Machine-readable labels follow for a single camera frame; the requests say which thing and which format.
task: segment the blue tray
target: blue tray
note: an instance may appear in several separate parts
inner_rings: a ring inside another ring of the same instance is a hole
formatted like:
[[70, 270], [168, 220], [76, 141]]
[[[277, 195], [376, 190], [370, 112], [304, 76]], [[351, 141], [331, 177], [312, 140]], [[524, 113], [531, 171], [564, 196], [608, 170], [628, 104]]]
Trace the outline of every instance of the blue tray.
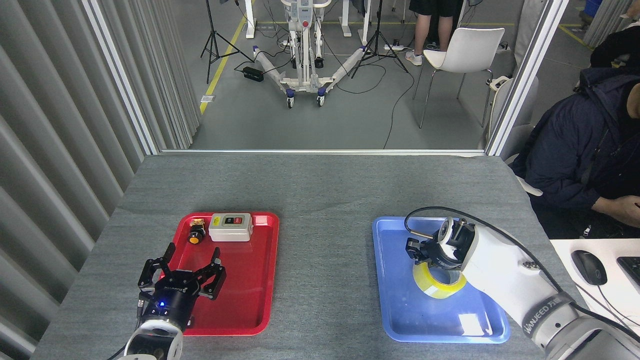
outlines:
[[[430, 234], [444, 218], [412, 218], [412, 229]], [[373, 222], [382, 323], [390, 338], [414, 343], [493, 343], [511, 334], [507, 316], [490, 297], [467, 283], [446, 299], [420, 291], [413, 280], [413, 261], [404, 246], [411, 235], [404, 217], [380, 217]]]

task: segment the person's hand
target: person's hand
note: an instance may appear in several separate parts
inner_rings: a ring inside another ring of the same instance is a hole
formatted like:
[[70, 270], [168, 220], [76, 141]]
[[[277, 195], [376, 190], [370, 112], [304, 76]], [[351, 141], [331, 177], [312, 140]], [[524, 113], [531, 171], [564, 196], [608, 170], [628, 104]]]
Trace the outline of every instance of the person's hand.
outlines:
[[635, 0], [627, 10], [628, 17], [636, 17], [640, 15], [640, 0]]
[[629, 195], [613, 200], [601, 197], [591, 209], [629, 226], [640, 227], [640, 197], [638, 196]]

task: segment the white chair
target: white chair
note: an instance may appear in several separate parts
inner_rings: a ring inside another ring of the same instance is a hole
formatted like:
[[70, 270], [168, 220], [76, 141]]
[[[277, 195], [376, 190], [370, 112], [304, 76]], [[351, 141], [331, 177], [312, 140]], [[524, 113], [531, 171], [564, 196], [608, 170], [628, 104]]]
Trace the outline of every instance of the white chair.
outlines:
[[[424, 100], [424, 110], [422, 111], [422, 120], [420, 121], [420, 128], [422, 129], [422, 123], [424, 123], [424, 116], [427, 112], [427, 103], [429, 101], [429, 93], [431, 91], [431, 84], [433, 83], [433, 76], [438, 71], [448, 71], [462, 73], [462, 82], [460, 83], [460, 89], [456, 99], [460, 98], [460, 90], [462, 90], [462, 84], [465, 82], [465, 76], [468, 72], [487, 71], [490, 74], [489, 82], [493, 80], [493, 73], [491, 72], [491, 63], [495, 52], [498, 50], [498, 45], [502, 40], [504, 34], [504, 28], [499, 29], [469, 29], [458, 28], [454, 31], [451, 41], [449, 42], [449, 48], [446, 52], [425, 50], [424, 57], [429, 61], [431, 66], [435, 68], [431, 74], [431, 81], [429, 82], [429, 88], [427, 89], [427, 97]], [[420, 76], [418, 77], [418, 84], [420, 83], [420, 77], [422, 76], [422, 69], [420, 69]], [[415, 94], [418, 91], [418, 85], [415, 86]], [[484, 119], [486, 117], [486, 109], [489, 103], [489, 94], [491, 89], [487, 89], [486, 100], [484, 102], [484, 113], [482, 119], [482, 126], [484, 127]]]
[[[493, 98], [493, 106], [491, 107], [491, 116], [489, 117], [489, 124], [486, 127], [481, 143], [479, 144], [482, 148], [488, 141], [489, 137], [491, 137], [491, 133], [495, 130], [497, 125], [498, 116], [500, 115], [500, 111], [504, 107], [504, 104], [507, 100], [507, 94], [509, 93], [509, 89], [513, 85], [513, 79], [507, 79], [506, 81], [500, 83], [500, 87], [495, 92], [495, 97]], [[534, 77], [533, 82], [531, 83], [531, 87], [529, 88], [529, 92], [525, 97], [524, 103], [516, 116], [516, 120], [513, 123], [513, 127], [511, 128], [511, 132], [507, 137], [507, 141], [502, 148], [502, 152], [500, 153], [500, 157], [506, 163], [510, 163], [514, 155], [518, 154], [522, 147], [524, 146], [527, 139], [529, 139], [529, 135], [533, 130], [533, 125], [531, 124], [531, 115], [533, 112], [533, 104], [536, 102], [536, 98], [538, 97], [538, 78]], [[540, 189], [534, 188], [533, 186], [527, 184], [527, 182], [519, 176], [516, 176], [520, 186], [527, 192], [533, 196], [542, 196], [542, 191]]]

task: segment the gray carpet surface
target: gray carpet surface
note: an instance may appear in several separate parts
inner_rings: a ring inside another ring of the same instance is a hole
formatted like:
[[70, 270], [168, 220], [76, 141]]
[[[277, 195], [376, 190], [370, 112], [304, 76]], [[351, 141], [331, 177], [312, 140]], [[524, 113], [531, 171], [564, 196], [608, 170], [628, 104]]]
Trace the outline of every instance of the gray carpet surface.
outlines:
[[435, 205], [509, 231], [577, 296], [527, 195], [499, 158], [151, 156], [32, 359], [106, 359], [124, 345], [135, 326], [144, 260], [161, 256], [181, 218], [197, 211], [270, 211], [280, 218], [280, 235], [267, 329], [250, 337], [188, 337], [183, 360], [542, 359], [513, 321], [501, 345], [400, 343], [385, 334], [372, 222]]

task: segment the tripod stand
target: tripod stand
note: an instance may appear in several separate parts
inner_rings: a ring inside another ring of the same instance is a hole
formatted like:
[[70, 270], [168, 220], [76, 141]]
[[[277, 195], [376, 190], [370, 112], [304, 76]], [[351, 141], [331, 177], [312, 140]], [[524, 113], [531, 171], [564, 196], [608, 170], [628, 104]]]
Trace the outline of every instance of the tripod stand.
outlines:
[[[207, 38], [206, 44], [204, 44], [204, 49], [202, 49], [202, 52], [200, 53], [200, 58], [202, 59], [202, 55], [204, 55], [205, 51], [209, 53], [209, 68], [207, 69], [207, 84], [208, 84], [209, 74], [211, 73], [211, 64], [216, 62], [216, 60], [220, 58], [224, 58], [226, 56], [237, 54], [237, 53], [244, 55], [244, 57], [247, 58], [250, 62], [253, 62], [253, 59], [249, 58], [249, 56], [247, 56], [245, 53], [240, 51], [240, 49], [238, 49], [234, 44], [231, 44], [229, 40], [222, 37], [222, 35], [220, 35], [213, 28], [213, 18], [211, 17], [211, 7], [209, 6], [209, 0], [206, 0], [206, 1], [207, 1], [207, 13], [209, 13], [209, 25], [211, 25], [211, 33], [209, 34], [209, 38]], [[220, 55], [220, 51], [218, 50], [218, 41], [216, 41], [216, 37], [221, 38], [224, 42], [231, 45], [236, 51], [234, 51], [233, 53]]]
[[[391, 44], [389, 44], [389, 42], [387, 41], [385, 36], [382, 35], [382, 33], [380, 32], [380, 20], [381, 20], [380, 18], [381, 18], [381, 15], [382, 15], [382, 0], [380, 0], [380, 4], [378, 5], [378, 12], [376, 14], [378, 15], [378, 25], [376, 26], [376, 32], [373, 33], [373, 35], [371, 36], [371, 38], [367, 42], [365, 51], [362, 54], [362, 58], [360, 59], [360, 61], [358, 61], [358, 65], [356, 65], [355, 69], [353, 69], [353, 74], [351, 75], [351, 79], [353, 79], [353, 77], [356, 76], [356, 72], [358, 72], [358, 69], [360, 68], [360, 65], [362, 64], [363, 61], [371, 59], [371, 58], [375, 58], [375, 57], [379, 57], [379, 58], [396, 58], [398, 60], [398, 63], [400, 63], [400, 66], [402, 66], [402, 68], [404, 69], [404, 71], [405, 72], [409, 72], [409, 70], [406, 69], [406, 67], [404, 66], [404, 64], [400, 60], [400, 58], [398, 58], [398, 55], [394, 51], [394, 48], [391, 46]], [[378, 52], [378, 40], [380, 38], [382, 38], [382, 40], [385, 41], [385, 44], [387, 45], [387, 47], [391, 51], [391, 55], [389, 55], [388, 53], [387, 54], [380, 54]]]

